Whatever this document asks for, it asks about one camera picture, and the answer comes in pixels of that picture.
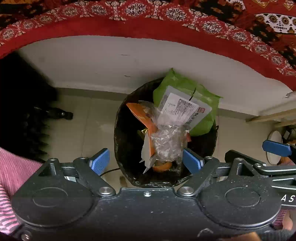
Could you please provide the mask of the pink sleeved forearm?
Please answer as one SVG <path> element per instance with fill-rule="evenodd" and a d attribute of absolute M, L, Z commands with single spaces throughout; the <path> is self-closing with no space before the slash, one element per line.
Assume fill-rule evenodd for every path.
<path fill-rule="evenodd" d="M 41 163 L 19 157 L 1 148 L 1 233 L 11 234 L 20 225 L 11 206 L 17 190 L 41 167 Z"/>

